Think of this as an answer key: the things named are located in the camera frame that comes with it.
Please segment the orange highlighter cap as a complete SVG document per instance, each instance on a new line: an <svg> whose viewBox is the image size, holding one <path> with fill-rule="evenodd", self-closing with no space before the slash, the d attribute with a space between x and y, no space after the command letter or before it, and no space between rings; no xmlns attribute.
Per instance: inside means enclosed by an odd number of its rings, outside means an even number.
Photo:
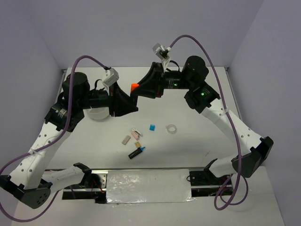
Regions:
<svg viewBox="0 0 301 226"><path fill-rule="evenodd" d="M138 83L132 83L131 84L131 92L133 92L136 88L139 87L139 84Z"/></svg>

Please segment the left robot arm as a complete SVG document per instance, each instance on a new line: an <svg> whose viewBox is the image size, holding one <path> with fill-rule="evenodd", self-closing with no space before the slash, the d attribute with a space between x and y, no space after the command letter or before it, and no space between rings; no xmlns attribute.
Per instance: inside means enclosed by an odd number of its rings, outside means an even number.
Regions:
<svg viewBox="0 0 301 226"><path fill-rule="evenodd" d="M54 173L46 173L45 170L63 142L84 119L85 109L107 107L114 117L138 110L131 97L119 87L118 79L114 69L107 69L101 79L103 88L91 89L84 73L69 74L28 153L21 157L22 161L11 173L1 175L1 188L26 206L37 209L51 193L71 185L90 186L96 175L82 163Z"/></svg>

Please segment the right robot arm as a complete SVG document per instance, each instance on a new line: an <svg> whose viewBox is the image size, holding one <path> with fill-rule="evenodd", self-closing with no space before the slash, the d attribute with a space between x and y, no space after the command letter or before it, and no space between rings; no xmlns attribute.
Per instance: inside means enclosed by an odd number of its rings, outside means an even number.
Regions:
<svg viewBox="0 0 301 226"><path fill-rule="evenodd" d="M152 63L149 72L131 85L130 96L162 97L165 89L186 89L188 106L210 120L232 142L240 146L241 154L216 159L206 166L205 181L215 184L224 175L240 173L245 178L267 159L274 142L252 131L231 110L223 106L220 95L206 83L209 70L199 56L190 56L182 71L164 72L161 63Z"/></svg>

